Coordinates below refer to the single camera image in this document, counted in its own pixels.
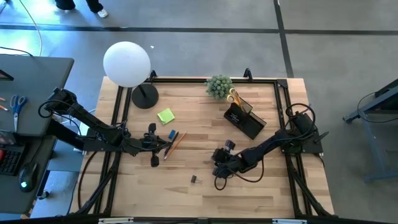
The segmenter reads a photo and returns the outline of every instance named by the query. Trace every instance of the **orange scissors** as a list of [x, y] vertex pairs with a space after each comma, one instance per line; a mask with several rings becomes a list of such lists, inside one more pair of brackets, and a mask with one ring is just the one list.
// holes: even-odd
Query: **orange scissors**
[[226, 97], [226, 100], [230, 103], [236, 103], [243, 110], [239, 93], [234, 88], [229, 90], [229, 95]]

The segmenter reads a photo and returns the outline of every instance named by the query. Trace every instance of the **pen holder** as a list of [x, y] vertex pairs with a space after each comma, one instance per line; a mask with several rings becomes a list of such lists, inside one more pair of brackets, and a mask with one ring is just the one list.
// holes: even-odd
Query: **pen holder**
[[251, 111], [253, 107], [249, 103], [242, 98], [240, 100], [243, 109], [236, 103], [231, 103], [231, 106], [224, 114], [224, 118], [239, 128], [249, 138], [254, 139], [267, 123]]

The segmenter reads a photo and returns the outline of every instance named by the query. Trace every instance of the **gray floor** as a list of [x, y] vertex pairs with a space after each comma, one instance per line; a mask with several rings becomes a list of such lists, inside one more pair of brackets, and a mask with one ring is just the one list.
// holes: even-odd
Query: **gray floor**
[[[41, 24], [277, 29], [272, 0], [102, 0], [110, 13], [107, 19], [92, 14], [84, 1], [76, 1], [78, 11], [68, 13], [55, 12], [49, 0], [40, 0], [41, 4], [24, 2]], [[398, 29], [398, 2], [393, 0], [280, 0], [280, 6], [286, 29]], [[0, 24], [30, 23], [15, 0], [0, 14]], [[43, 56], [75, 59], [67, 88], [78, 95], [88, 110], [96, 105], [104, 76], [103, 54], [122, 40], [141, 45], [158, 75], [240, 76], [250, 67], [255, 77], [286, 77], [278, 34], [43, 31], [42, 35]], [[398, 179], [363, 182], [363, 176], [374, 167], [369, 144], [360, 121], [345, 124], [341, 118], [355, 110], [362, 96], [398, 77], [398, 36], [287, 35], [287, 44], [295, 77], [305, 79], [317, 113], [317, 126], [321, 131], [330, 131], [323, 145], [336, 214], [397, 222]], [[37, 54], [39, 42], [32, 30], [0, 30], [0, 45]], [[396, 126], [397, 123], [375, 126], [382, 146], [394, 149], [396, 140], [387, 138], [391, 136], [387, 131]], [[55, 189], [48, 184], [48, 190], [58, 193], [51, 200], [41, 201], [43, 205], [35, 208], [34, 217], [67, 212], [74, 179], [57, 172], [49, 182], [62, 178], [69, 180], [67, 187]], [[45, 206], [53, 209], [44, 212], [41, 208]]]

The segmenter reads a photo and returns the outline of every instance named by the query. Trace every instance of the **keyboard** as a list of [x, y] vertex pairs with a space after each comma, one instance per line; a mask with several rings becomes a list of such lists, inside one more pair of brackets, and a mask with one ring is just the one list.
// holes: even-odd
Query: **keyboard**
[[0, 149], [0, 175], [17, 175], [23, 155], [24, 147]]

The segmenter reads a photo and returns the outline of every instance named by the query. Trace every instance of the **lamp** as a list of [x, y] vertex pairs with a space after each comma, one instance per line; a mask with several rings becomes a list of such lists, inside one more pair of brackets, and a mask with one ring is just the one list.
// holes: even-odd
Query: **lamp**
[[122, 87], [137, 87], [131, 93], [131, 100], [138, 108], [156, 105], [159, 99], [156, 87], [142, 84], [150, 74], [149, 56], [142, 47], [132, 42], [118, 42], [106, 51], [103, 63], [112, 82]]

